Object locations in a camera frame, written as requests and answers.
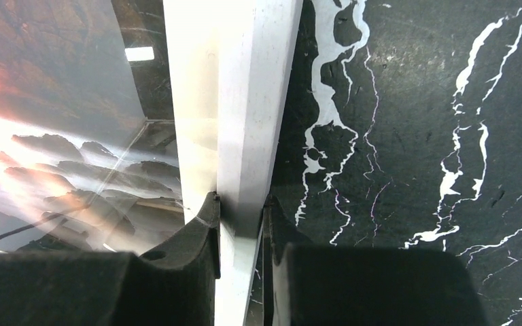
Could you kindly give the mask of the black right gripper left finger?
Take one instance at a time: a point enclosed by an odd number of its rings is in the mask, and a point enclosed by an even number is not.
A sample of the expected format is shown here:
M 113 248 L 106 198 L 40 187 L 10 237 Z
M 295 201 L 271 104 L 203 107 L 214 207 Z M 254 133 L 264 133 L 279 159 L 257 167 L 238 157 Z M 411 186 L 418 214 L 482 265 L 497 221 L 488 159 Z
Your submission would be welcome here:
M 220 197 L 142 255 L 0 253 L 0 325 L 212 325 Z

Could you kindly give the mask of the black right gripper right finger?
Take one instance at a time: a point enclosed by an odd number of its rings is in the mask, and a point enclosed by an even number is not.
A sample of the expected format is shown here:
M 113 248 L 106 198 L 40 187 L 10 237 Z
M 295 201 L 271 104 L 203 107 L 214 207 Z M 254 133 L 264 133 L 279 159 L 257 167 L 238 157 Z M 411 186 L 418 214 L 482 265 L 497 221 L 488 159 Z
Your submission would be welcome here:
M 265 325 L 487 325 L 463 263 L 425 249 L 316 244 L 263 207 Z

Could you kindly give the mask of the white picture frame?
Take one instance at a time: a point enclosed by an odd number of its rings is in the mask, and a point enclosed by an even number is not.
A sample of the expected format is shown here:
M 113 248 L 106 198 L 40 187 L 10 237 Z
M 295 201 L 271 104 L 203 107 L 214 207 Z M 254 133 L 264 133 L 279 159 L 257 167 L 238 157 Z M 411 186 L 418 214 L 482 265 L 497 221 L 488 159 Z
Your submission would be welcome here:
M 220 195 L 213 320 L 245 322 L 301 1 L 165 1 L 184 218 Z

